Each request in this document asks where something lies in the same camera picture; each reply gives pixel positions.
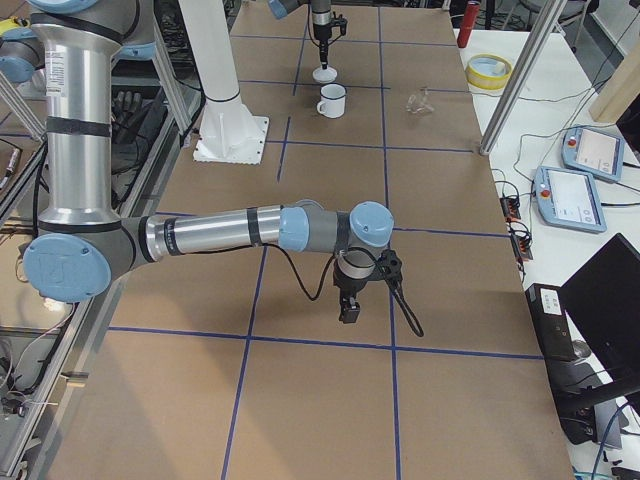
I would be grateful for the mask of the wooden plank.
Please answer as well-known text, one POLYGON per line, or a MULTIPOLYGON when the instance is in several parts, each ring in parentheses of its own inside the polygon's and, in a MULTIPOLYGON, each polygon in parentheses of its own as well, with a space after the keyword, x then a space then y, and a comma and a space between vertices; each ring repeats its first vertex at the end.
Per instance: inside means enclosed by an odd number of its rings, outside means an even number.
POLYGON ((589 108, 598 123, 616 123, 639 95, 639 43, 617 67, 589 108))

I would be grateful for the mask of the aluminium frame post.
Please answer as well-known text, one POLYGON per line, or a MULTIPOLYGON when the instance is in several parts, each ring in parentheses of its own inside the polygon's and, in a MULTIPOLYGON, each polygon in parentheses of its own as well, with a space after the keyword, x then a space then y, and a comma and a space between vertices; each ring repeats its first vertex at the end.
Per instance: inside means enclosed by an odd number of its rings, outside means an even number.
POLYGON ((501 95, 479 145, 479 153, 488 156, 506 126, 524 85, 557 23, 567 0, 547 1, 539 12, 523 49, 516 61, 510 79, 501 95))

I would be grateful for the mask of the white enamel mug blue rim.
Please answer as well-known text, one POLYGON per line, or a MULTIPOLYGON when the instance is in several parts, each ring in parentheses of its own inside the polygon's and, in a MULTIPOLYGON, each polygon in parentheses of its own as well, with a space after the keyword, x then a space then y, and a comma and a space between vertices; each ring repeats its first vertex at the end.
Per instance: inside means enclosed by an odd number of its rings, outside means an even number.
POLYGON ((317 112, 330 119, 337 119, 344 115, 346 106, 346 88, 337 83, 326 84, 320 89, 320 101, 317 112))

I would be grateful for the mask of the orange electronics board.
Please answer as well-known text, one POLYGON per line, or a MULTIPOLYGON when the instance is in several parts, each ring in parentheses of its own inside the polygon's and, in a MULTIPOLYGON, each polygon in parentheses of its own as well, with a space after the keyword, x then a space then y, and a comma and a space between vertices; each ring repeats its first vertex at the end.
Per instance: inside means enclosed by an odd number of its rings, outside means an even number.
POLYGON ((518 261, 526 262, 533 259, 531 252, 531 238, 527 235, 520 236, 519 232, 510 235, 511 245, 515 258, 518 261))
POLYGON ((506 221, 520 220, 520 200, 518 197, 502 197, 500 205, 506 221))

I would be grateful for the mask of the black desktop computer box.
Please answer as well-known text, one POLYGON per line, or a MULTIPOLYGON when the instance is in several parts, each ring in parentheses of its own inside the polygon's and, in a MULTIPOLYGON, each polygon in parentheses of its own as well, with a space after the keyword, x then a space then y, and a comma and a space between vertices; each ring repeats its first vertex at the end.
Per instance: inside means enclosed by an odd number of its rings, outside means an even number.
POLYGON ((543 357, 572 362, 577 359, 569 332, 566 310, 559 288, 533 283, 525 292, 529 311, 543 357))

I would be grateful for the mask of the black computer monitor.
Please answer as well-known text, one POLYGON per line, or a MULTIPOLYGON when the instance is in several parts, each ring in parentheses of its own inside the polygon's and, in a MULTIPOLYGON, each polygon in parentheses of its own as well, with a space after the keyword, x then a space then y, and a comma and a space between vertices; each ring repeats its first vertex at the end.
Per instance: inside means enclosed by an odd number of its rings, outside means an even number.
POLYGON ((561 401, 577 411, 625 397, 639 409, 639 252, 615 234, 560 289, 561 304, 600 363, 608 384, 561 401))

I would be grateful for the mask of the red cylinder bottle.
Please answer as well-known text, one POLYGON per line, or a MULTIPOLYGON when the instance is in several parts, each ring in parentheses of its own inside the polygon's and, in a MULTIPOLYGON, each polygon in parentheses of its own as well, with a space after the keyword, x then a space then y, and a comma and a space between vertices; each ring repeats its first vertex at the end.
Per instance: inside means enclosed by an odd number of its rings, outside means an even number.
POLYGON ((460 49, 467 47, 469 38, 474 29, 477 15, 480 11, 481 2, 477 0, 468 1, 462 17, 462 22, 459 27, 459 33, 457 36, 457 46, 460 49))

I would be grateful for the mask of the teach pendant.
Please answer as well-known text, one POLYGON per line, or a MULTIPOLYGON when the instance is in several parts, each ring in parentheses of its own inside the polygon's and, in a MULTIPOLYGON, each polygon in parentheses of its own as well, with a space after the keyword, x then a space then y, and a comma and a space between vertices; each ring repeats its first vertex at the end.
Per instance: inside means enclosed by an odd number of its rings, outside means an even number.
POLYGON ((545 223, 589 233, 607 230, 595 179, 590 173, 540 166, 533 186, 545 223))
POLYGON ((575 126, 564 134, 561 157, 567 168, 614 183, 621 179, 625 142, 594 127, 575 126))

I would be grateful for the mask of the orange electronics board far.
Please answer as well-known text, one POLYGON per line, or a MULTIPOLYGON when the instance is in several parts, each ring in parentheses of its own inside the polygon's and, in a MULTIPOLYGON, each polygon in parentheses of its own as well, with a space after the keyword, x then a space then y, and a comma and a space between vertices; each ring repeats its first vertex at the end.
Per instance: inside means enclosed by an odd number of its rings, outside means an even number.
POLYGON ((502 197, 500 205, 506 221, 520 220, 520 200, 518 197, 502 197))

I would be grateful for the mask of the orange electronics board near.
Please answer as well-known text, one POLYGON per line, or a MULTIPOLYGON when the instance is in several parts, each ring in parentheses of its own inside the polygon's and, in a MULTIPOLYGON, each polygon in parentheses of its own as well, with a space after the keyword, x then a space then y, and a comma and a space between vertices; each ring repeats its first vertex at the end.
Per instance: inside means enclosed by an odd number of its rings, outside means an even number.
POLYGON ((531 238, 527 235, 520 236, 519 232, 510 235, 511 245, 515 258, 518 261, 526 262, 533 259, 531 252, 531 238))

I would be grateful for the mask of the far teach pendant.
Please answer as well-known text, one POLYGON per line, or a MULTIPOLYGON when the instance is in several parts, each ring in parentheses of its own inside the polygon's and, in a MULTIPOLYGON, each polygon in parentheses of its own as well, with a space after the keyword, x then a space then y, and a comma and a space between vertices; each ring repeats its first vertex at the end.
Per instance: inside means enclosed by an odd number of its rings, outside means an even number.
POLYGON ((594 127, 575 126, 564 134, 561 157, 567 168, 614 183, 621 179, 625 142, 594 127))

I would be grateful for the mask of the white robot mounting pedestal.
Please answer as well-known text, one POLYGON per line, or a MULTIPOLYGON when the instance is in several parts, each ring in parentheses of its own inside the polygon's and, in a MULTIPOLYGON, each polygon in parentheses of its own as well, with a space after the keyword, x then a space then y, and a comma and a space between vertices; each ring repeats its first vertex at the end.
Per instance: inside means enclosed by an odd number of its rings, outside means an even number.
POLYGON ((194 159, 257 165, 269 119, 253 115, 242 100, 223 3, 185 0, 179 6, 205 97, 194 159))

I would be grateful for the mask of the near teach pendant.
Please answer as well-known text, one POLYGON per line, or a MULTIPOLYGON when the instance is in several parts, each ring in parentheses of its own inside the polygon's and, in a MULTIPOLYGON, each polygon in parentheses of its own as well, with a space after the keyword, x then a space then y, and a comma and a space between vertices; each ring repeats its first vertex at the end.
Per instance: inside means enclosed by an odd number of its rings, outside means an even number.
POLYGON ((607 230, 595 179, 590 173, 540 166, 533 186, 545 223, 589 233, 607 230))

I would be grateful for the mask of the clear glass funnel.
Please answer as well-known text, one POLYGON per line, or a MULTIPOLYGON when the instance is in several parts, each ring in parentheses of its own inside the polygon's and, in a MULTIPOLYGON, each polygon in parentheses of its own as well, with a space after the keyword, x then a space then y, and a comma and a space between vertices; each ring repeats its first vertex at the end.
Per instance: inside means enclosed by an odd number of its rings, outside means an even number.
POLYGON ((435 108, 430 102, 427 87, 420 87, 409 95, 406 104, 407 112, 413 115, 426 115, 433 113, 434 110, 435 108))

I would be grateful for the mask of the yellow tape roll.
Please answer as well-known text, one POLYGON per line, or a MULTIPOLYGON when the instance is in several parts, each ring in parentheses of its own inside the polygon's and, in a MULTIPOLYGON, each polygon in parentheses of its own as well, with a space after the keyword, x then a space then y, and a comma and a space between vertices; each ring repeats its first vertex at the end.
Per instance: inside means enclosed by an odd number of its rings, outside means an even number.
POLYGON ((501 90, 510 79, 512 64, 505 58, 493 54, 472 56, 466 65, 465 74, 470 85, 483 90, 501 90))

